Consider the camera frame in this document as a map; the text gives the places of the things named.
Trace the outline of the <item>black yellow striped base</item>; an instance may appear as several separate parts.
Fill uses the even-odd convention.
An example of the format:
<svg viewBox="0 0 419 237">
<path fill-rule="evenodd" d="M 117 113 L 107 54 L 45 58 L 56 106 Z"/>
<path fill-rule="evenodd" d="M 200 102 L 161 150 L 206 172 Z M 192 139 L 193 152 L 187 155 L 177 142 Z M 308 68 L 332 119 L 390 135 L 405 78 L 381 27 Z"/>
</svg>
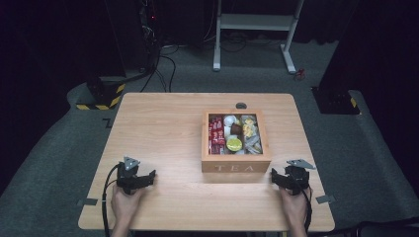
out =
<svg viewBox="0 0 419 237">
<path fill-rule="evenodd" d="M 88 81 L 76 101 L 76 108 L 83 111 L 111 110 L 120 101 L 125 86 L 125 83 L 100 79 Z"/>
</svg>

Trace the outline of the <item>row of red sachets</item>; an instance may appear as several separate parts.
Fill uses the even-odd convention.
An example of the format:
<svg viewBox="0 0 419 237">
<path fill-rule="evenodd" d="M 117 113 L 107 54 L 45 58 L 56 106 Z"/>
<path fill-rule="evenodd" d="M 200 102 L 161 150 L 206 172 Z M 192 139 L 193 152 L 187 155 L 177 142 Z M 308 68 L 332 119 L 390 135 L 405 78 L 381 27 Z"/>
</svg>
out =
<svg viewBox="0 0 419 237">
<path fill-rule="evenodd" d="M 209 120 L 209 154 L 220 155 L 224 153 L 225 137 L 224 126 L 221 117 Z"/>
</svg>

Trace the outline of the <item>white metal stand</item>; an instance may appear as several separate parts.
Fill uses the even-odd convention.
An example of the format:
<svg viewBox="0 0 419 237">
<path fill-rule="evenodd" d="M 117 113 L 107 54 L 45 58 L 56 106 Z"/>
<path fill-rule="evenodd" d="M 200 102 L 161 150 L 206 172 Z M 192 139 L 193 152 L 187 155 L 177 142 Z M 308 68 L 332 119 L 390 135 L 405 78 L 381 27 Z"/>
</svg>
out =
<svg viewBox="0 0 419 237">
<path fill-rule="evenodd" d="M 248 31 L 274 31 L 287 32 L 287 40 L 280 45 L 287 70 L 290 74 L 296 74 L 290 47 L 293 41 L 295 29 L 299 20 L 304 0 L 298 0 L 292 15 L 251 15 L 251 14 L 224 14 L 221 10 L 222 0 L 216 4 L 216 28 L 215 44 L 213 52 L 212 69 L 219 71 L 221 68 L 220 37 L 222 30 L 248 30 Z"/>
</svg>

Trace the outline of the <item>black equipment rack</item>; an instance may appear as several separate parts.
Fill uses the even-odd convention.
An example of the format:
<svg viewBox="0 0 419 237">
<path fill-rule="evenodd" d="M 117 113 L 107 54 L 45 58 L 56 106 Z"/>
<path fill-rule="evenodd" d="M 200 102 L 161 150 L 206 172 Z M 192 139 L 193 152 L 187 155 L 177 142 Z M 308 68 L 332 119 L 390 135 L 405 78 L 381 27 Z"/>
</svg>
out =
<svg viewBox="0 0 419 237">
<path fill-rule="evenodd" d="M 147 69 L 153 71 L 156 68 L 160 50 L 161 31 L 158 22 L 158 7 L 155 0 L 138 0 L 138 3 L 138 15 L 147 54 Z"/>
</svg>

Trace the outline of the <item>person's right hand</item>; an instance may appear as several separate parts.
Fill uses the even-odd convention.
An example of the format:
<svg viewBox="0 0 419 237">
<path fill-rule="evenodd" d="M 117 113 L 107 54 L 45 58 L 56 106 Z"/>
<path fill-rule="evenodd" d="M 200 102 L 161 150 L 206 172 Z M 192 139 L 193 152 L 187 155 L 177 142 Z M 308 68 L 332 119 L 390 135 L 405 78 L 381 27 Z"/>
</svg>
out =
<svg viewBox="0 0 419 237">
<path fill-rule="evenodd" d="M 299 195 L 292 196 L 288 190 L 280 188 L 283 212 L 289 225 L 303 225 L 307 216 L 307 198 L 311 197 L 311 189 L 303 190 Z"/>
</svg>

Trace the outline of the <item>yellow-green capsule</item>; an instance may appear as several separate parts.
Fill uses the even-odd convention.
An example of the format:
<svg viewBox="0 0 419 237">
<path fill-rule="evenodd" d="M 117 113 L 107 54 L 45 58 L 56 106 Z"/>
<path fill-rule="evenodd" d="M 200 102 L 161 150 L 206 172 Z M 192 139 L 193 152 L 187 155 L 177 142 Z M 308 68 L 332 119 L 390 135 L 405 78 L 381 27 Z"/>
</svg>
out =
<svg viewBox="0 0 419 237">
<path fill-rule="evenodd" d="M 241 150 L 242 146 L 243 146 L 242 141 L 237 137 L 228 138 L 226 140 L 226 147 L 228 150 L 232 152 L 237 152 Z"/>
</svg>

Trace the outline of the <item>person's left hand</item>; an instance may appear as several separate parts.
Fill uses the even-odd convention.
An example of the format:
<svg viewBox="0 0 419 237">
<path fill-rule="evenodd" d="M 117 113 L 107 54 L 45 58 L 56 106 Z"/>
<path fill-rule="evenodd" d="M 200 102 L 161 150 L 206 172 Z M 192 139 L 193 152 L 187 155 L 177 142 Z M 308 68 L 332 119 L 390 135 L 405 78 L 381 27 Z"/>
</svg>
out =
<svg viewBox="0 0 419 237">
<path fill-rule="evenodd" d="M 121 187 L 113 187 L 112 209 L 116 223 L 128 224 L 134 218 L 144 189 L 139 189 L 133 195 L 127 195 Z"/>
</svg>

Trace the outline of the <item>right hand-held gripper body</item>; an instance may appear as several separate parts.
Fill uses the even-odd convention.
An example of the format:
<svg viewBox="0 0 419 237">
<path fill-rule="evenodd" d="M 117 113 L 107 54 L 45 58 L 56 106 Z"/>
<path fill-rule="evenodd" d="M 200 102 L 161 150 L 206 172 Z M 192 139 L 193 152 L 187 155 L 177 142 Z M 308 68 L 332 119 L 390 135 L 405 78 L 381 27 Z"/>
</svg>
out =
<svg viewBox="0 0 419 237">
<path fill-rule="evenodd" d="M 288 190 L 292 191 L 292 195 L 298 195 L 302 190 L 309 186 L 308 169 L 315 170 L 316 166 L 308 163 L 304 159 L 288 160 L 288 167 L 285 168 L 286 175 L 289 179 Z"/>
</svg>

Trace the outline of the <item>black base block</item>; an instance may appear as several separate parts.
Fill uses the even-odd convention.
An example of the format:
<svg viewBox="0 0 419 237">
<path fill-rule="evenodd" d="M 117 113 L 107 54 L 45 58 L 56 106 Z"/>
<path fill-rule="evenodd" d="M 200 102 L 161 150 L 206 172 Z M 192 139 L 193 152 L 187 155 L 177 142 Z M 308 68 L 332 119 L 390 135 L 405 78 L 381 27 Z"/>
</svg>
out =
<svg viewBox="0 0 419 237">
<path fill-rule="evenodd" d="M 358 115 L 359 107 L 348 91 L 331 91 L 312 87 L 311 92 L 317 107 L 327 115 Z"/>
</svg>

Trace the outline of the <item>wooden tea box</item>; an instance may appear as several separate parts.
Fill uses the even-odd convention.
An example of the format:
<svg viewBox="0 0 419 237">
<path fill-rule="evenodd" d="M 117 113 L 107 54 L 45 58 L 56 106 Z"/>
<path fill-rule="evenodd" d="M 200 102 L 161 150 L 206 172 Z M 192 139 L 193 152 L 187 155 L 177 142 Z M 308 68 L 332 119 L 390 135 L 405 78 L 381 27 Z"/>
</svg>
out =
<svg viewBox="0 0 419 237">
<path fill-rule="evenodd" d="M 261 137 L 262 154 L 249 154 L 244 148 L 243 134 L 231 134 L 225 137 L 224 153 L 220 155 L 209 154 L 209 123 L 214 117 L 236 116 L 234 124 L 241 124 L 241 117 L 251 115 L 256 117 L 257 126 Z M 226 147 L 228 138 L 237 137 L 242 141 L 242 149 L 232 152 Z M 208 110 L 203 115 L 202 128 L 202 172 L 203 173 L 265 173 L 272 161 L 267 132 L 265 129 L 265 119 L 260 110 L 234 110 L 219 109 Z"/>
</svg>

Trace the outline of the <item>white wrapped packets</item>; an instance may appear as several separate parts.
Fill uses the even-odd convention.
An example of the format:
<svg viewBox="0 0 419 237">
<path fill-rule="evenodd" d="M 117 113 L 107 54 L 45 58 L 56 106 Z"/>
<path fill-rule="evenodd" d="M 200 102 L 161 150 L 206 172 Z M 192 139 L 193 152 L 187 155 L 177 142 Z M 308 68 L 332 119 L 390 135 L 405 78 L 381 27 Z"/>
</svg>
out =
<svg viewBox="0 0 419 237">
<path fill-rule="evenodd" d="M 244 148 L 249 154 L 262 154 L 261 137 L 255 116 L 241 117 Z"/>
</svg>

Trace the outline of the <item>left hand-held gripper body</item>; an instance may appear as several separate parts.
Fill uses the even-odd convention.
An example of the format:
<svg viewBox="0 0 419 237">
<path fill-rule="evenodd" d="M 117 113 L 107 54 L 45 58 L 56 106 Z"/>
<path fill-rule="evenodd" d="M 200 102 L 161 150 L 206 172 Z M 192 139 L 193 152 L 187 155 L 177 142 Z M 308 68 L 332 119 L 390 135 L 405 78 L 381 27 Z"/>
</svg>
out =
<svg viewBox="0 0 419 237">
<path fill-rule="evenodd" d="M 124 161 L 118 165 L 117 186 L 122 188 L 127 195 L 130 195 L 133 190 L 140 188 L 138 179 L 139 161 L 128 156 L 124 157 Z"/>
</svg>

